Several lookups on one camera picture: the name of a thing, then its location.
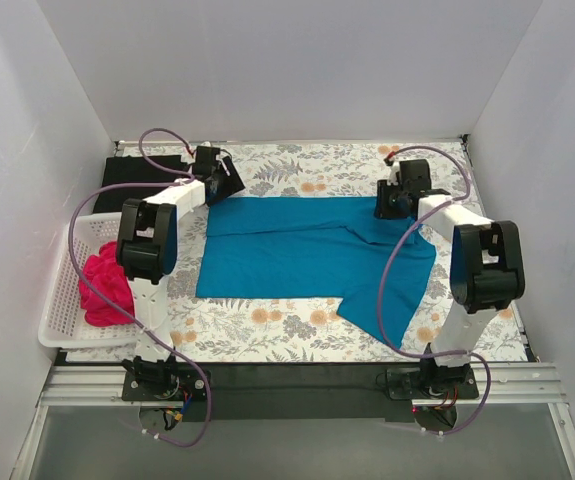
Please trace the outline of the blue t shirt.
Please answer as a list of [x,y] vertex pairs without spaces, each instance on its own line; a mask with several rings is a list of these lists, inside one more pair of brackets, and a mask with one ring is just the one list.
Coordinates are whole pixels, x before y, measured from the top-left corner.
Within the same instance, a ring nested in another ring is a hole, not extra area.
[[411,220],[377,219],[372,197],[231,198],[210,208],[199,298],[340,299],[339,315],[402,343],[435,247]]

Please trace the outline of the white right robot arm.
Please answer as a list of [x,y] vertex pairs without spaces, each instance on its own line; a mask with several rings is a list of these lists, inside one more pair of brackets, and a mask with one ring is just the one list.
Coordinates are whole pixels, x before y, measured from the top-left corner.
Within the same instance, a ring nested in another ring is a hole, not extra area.
[[377,184],[379,219],[414,219],[451,244],[449,282],[453,303],[438,336],[409,363],[385,373],[393,399],[478,395],[471,369],[473,350],[489,322],[520,298],[525,276],[519,230],[462,205],[460,198],[432,186],[425,159],[387,158],[387,179]]

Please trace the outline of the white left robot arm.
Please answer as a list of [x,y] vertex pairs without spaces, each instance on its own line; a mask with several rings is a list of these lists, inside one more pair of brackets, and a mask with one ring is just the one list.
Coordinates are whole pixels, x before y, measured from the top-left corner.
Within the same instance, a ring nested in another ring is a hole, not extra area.
[[117,238],[117,263],[131,290],[139,331],[135,357],[126,370],[155,398],[172,398],[180,386],[175,371],[167,285],[178,259],[179,221],[244,189],[231,154],[200,145],[189,172],[162,191],[124,202]]

